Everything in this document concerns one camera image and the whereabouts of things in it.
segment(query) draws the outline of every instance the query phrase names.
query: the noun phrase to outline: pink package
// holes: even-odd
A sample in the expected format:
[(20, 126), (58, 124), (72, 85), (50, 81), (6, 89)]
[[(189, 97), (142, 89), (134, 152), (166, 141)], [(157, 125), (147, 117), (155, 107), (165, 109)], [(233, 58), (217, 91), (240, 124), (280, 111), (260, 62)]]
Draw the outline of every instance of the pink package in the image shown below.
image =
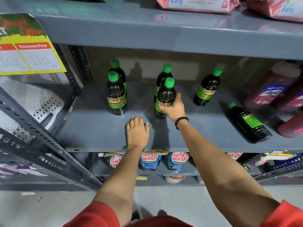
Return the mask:
[(228, 14), (239, 0), (157, 0), (163, 9)]
[(247, 8), (277, 20), (303, 23), (303, 0), (246, 0)]

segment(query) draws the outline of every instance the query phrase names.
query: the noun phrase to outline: gray floor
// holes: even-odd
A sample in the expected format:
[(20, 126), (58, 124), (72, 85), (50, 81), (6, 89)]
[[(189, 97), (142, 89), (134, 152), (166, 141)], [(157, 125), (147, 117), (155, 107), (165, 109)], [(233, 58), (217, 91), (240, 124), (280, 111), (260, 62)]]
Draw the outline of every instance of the gray floor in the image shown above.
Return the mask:
[[(303, 209), (303, 187), (265, 187), (278, 201)], [(93, 192), (0, 192), (0, 227), (62, 227), (93, 199)], [(136, 187), (134, 209), (141, 216), (163, 209), (193, 226), (230, 226), (205, 187)]]

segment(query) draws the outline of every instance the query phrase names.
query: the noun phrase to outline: red bottle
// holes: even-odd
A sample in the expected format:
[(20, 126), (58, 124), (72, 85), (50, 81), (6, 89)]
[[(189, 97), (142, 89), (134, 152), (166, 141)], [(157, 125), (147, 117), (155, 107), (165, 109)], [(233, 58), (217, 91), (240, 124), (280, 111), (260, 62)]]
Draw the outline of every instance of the red bottle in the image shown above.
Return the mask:
[(284, 96), (277, 97), (271, 106), (279, 111), (292, 112), (303, 106), (303, 78), (300, 78), (290, 88)]
[(259, 110), (271, 103), (300, 76), (301, 70), (294, 63), (293, 60), (276, 63), (244, 100), (244, 106)]
[(278, 127), (278, 132), (288, 138), (297, 138), (303, 135), (303, 112), (294, 116)]

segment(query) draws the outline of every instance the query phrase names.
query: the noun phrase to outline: black bead bracelet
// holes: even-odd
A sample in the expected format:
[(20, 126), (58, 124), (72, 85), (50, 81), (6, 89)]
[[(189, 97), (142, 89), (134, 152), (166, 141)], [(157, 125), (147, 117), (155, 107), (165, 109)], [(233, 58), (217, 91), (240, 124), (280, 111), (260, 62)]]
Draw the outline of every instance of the black bead bracelet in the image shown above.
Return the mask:
[(186, 120), (189, 122), (189, 118), (187, 118), (187, 117), (185, 117), (185, 116), (178, 118), (178, 119), (176, 120), (176, 122), (175, 122), (175, 126), (176, 126), (176, 129), (177, 129), (177, 130), (179, 130), (179, 128), (178, 128), (178, 122), (179, 122), (180, 120), (182, 120), (182, 119), (186, 119)]

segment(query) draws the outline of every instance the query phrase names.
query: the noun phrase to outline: discounted price label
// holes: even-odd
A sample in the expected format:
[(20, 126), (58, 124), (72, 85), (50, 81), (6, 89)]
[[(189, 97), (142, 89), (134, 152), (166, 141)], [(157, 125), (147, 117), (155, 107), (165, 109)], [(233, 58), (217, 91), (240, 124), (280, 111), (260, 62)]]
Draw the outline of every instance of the discounted price label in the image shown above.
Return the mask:
[(0, 15), (0, 75), (54, 72), (66, 69), (36, 18)]

